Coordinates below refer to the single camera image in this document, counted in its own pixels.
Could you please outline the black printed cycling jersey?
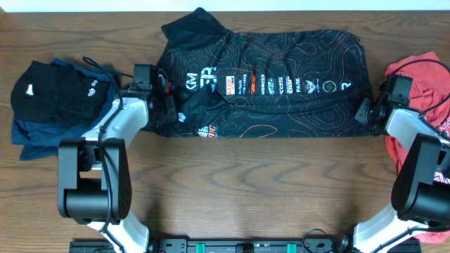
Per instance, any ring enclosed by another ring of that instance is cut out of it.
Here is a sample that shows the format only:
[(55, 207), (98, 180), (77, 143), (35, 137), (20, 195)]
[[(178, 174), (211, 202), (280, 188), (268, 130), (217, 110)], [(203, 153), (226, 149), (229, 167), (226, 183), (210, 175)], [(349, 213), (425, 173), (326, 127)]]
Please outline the black printed cycling jersey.
[(365, 50), (341, 30), (244, 33), (202, 8), (162, 27), (157, 62), (174, 85), (178, 121), (161, 136), (326, 138), (367, 136), (354, 118), (372, 95)]

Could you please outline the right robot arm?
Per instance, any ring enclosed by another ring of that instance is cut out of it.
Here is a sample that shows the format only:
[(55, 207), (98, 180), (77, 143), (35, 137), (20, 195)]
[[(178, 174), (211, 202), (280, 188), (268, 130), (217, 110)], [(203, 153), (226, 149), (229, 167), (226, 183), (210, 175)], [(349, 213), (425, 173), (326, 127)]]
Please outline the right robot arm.
[(376, 100), (365, 98), (355, 115), (379, 134), (391, 136), (407, 151), (388, 206), (358, 223), (342, 239), (343, 252), (388, 252), (415, 235), (449, 231), (449, 138), (410, 108), (413, 80), (390, 74)]

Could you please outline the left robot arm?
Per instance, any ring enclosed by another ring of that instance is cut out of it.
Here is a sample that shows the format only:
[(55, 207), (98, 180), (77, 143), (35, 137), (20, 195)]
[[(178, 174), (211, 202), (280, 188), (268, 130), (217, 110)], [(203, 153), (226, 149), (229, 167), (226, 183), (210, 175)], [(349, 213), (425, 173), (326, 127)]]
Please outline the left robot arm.
[(86, 225), (102, 240), (72, 241), (70, 252), (159, 252), (158, 241), (131, 210), (127, 148), (137, 133), (156, 121), (176, 120), (173, 86), (165, 71), (134, 67), (132, 83), (117, 88), (110, 110), (79, 138), (58, 147), (57, 205), (60, 215)]

